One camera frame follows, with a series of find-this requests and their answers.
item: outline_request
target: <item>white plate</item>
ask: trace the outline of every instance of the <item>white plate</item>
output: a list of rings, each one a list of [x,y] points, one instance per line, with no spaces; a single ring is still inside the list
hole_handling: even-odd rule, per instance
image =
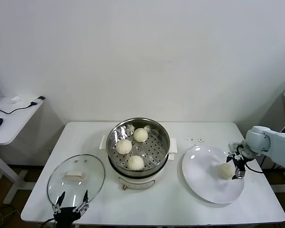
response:
[[[244,189],[244,180],[224,180],[218,166],[226,163],[227,155],[219,148],[196,146],[182,161],[182,171],[189,186],[199,196],[213,203],[226,204],[236,200]]]

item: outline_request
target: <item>floor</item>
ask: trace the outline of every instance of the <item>floor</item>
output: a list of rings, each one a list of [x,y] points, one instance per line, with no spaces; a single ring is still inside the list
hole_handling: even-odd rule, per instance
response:
[[[19,173],[21,171],[20,168],[14,168],[13,169],[16,173]],[[31,181],[36,182],[42,169],[39,167],[32,167],[28,170],[28,174],[25,178],[25,181]],[[267,179],[269,180],[270,184],[284,184],[285,178],[281,173],[269,173],[266,174]],[[0,180],[0,207],[3,205],[3,199],[5,198],[6,194],[8,193],[10,187],[12,186],[12,183],[5,177],[1,178]],[[16,194],[14,200],[12,201],[12,206],[18,210],[20,213],[29,198],[30,191],[21,190],[18,191]],[[285,211],[285,193],[278,193],[277,198],[279,199],[282,207]],[[3,215],[7,215],[12,212],[11,208],[5,208],[0,210]],[[39,228],[40,225],[37,223],[28,223],[25,221],[22,221],[20,216],[18,214],[14,214],[12,217],[7,217],[4,221],[8,221],[11,218],[10,222],[7,223],[4,227],[5,228],[15,228],[15,227],[21,227],[21,228]],[[257,228],[285,228],[285,222],[280,224],[265,224],[265,225],[258,225]]]

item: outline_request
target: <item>white table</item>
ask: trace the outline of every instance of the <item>white table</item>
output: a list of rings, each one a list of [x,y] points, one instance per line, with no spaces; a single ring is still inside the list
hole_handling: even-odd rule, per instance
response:
[[[12,104],[10,98],[0,97],[0,109],[5,112],[13,111],[16,108],[26,107],[34,99],[26,99],[22,102]],[[36,106],[32,106],[27,109],[15,111],[12,114],[4,114],[0,112],[0,118],[3,118],[3,123],[0,127],[0,145],[8,145],[11,143],[25,124],[29,121],[32,115],[39,109],[40,102]],[[1,158],[0,158],[0,178],[4,175],[14,184],[9,190],[3,203],[9,204],[13,200],[17,190],[32,190],[35,183],[25,182],[23,179],[27,174],[26,170],[22,170],[20,174],[16,174]]]
[[[47,181],[52,171],[65,159],[76,154],[93,154],[105,166],[103,188],[77,224],[197,226],[260,224],[285,221],[285,213],[263,174],[246,172],[242,195],[233,203],[218,205],[196,195],[181,173],[184,153],[195,144],[228,150],[228,143],[243,137],[234,123],[162,123],[171,138],[176,138],[178,154],[168,161],[160,181],[147,190],[122,190],[107,154],[99,150],[103,135],[117,123],[68,123],[47,161],[22,213],[30,222],[53,217],[47,198]],[[260,170],[256,160],[250,167]]]

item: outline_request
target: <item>stainless steel pot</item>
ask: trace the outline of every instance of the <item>stainless steel pot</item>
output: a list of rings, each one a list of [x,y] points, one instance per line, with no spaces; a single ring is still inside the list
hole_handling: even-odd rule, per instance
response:
[[[133,137],[134,130],[145,128],[148,139],[137,142]],[[116,144],[122,139],[132,142],[132,150],[121,155],[116,150]],[[158,122],[146,118],[133,118],[119,123],[109,134],[106,141],[107,153],[113,168],[129,178],[147,178],[156,174],[166,164],[170,148],[170,138],[167,131]],[[133,171],[128,169],[127,162],[133,155],[143,158],[144,169]]]

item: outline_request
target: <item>robotic arm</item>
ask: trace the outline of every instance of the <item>robotic arm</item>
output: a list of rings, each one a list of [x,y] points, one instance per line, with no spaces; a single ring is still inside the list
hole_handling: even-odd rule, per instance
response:
[[[236,167],[233,179],[245,176],[245,165],[261,154],[285,167],[285,133],[272,131],[268,127],[254,126],[242,143],[231,143],[227,162],[233,160]]]

